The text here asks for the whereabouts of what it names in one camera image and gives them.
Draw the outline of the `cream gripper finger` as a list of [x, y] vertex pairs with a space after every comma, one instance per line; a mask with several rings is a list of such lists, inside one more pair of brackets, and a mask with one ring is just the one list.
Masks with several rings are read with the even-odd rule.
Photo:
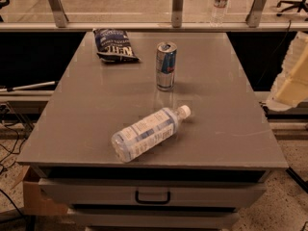
[[308, 98], [308, 34], [297, 32], [275, 78], [266, 105], [272, 111], [287, 111]]

